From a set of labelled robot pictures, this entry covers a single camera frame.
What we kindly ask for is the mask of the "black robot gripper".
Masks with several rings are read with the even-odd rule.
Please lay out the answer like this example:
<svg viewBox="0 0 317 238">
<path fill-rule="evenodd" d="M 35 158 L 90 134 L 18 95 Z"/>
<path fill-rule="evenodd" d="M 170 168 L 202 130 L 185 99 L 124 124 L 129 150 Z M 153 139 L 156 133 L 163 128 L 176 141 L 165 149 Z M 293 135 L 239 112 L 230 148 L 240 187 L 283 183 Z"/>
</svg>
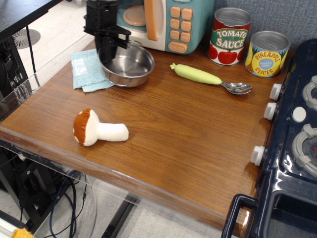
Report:
<svg viewBox="0 0 317 238">
<path fill-rule="evenodd" d="M 102 63 L 115 58 L 117 46 L 129 48 L 131 32 L 117 25 L 118 0 L 88 0 L 84 31 L 95 36 L 96 50 Z"/>
</svg>

